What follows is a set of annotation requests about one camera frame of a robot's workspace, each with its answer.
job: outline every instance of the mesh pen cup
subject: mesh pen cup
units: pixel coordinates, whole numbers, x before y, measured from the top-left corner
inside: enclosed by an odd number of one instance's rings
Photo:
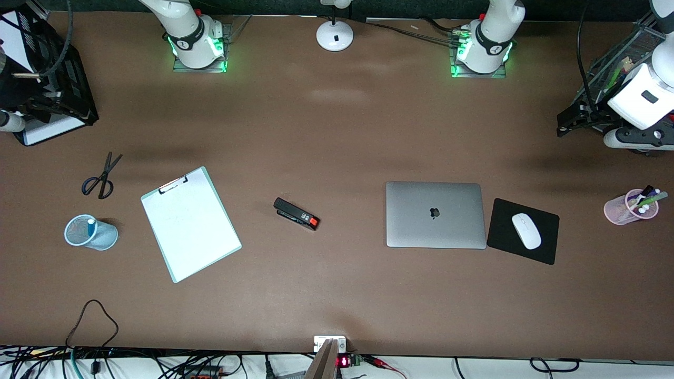
[[[650,208],[643,214],[639,214],[638,208],[630,210],[627,199],[632,196],[638,196],[641,191],[642,189],[633,189],[624,196],[620,196],[604,204],[604,215],[606,218],[616,225],[625,225],[632,221],[648,220],[655,217],[658,214],[658,202],[652,203]]]
[[[102,251],[111,248],[117,242],[119,233],[116,227],[98,221],[89,214],[81,214],[65,226],[63,236],[72,246]]]

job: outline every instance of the white paper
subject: white paper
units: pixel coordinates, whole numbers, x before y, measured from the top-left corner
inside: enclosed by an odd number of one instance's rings
[[[187,183],[142,200],[176,283],[241,248],[205,172],[202,167],[187,174]]]
[[[5,13],[3,14],[3,17],[13,22],[15,25],[20,25],[15,11]],[[30,67],[30,63],[28,63],[28,56],[24,46],[24,39],[21,37],[21,32],[0,19],[0,36],[2,36],[2,49],[5,51],[5,55],[12,58],[16,63],[24,66],[29,72],[34,73],[35,71]]]
[[[84,122],[81,120],[66,115],[51,115],[49,123],[33,119],[26,122],[24,143],[30,146],[82,125],[84,125]]]

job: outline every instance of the clipboard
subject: clipboard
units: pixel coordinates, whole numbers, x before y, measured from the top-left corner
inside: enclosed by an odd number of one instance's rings
[[[140,201],[174,283],[241,249],[203,166],[152,190]]]

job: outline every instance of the scissors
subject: scissors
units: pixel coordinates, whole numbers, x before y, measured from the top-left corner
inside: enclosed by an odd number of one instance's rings
[[[94,187],[96,187],[98,185],[98,183],[102,181],[103,183],[100,184],[100,192],[98,193],[98,198],[99,199],[105,199],[108,196],[110,196],[110,194],[113,192],[113,188],[115,188],[115,186],[113,186],[112,181],[108,181],[108,174],[110,173],[110,171],[113,170],[113,167],[117,164],[117,162],[119,162],[119,159],[122,157],[122,154],[120,154],[117,157],[117,159],[115,159],[113,161],[113,163],[110,164],[110,160],[112,159],[112,157],[113,157],[113,152],[109,152],[108,158],[105,160],[105,168],[103,169],[103,173],[100,174],[99,177],[90,177],[89,179],[84,181],[84,183],[82,184],[82,193],[83,194],[85,194],[85,195],[91,194],[91,191],[94,189]],[[107,193],[105,193],[106,184],[110,185],[110,190]]]

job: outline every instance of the scissor handle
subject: scissor handle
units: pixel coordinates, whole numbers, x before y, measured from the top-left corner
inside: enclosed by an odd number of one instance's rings
[[[94,184],[89,185],[87,187],[87,185],[92,181],[95,181]],[[85,180],[84,183],[82,184],[82,193],[85,195],[91,194],[91,191],[94,190],[94,187],[96,187],[96,184],[98,184],[99,181],[100,181],[99,177],[90,177],[89,179]]]
[[[105,190],[105,184],[106,183],[110,185],[110,190],[104,195],[103,191]],[[112,181],[109,181],[109,180],[103,181],[103,183],[101,183],[101,185],[100,185],[100,192],[98,193],[98,198],[101,199],[101,200],[107,198],[113,192],[113,188],[115,188],[115,186],[113,186]]]
[[[107,198],[112,194],[113,189],[115,188],[113,182],[107,180],[107,178],[108,175],[106,173],[104,173],[100,177],[90,177],[89,179],[85,180],[84,183],[82,183],[82,193],[85,195],[91,194],[91,191],[94,190],[94,187],[96,187],[102,181],[102,183],[100,184],[100,192],[98,193],[98,198],[101,200]],[[105,192],[106,184],[110,185],[108,192]]]

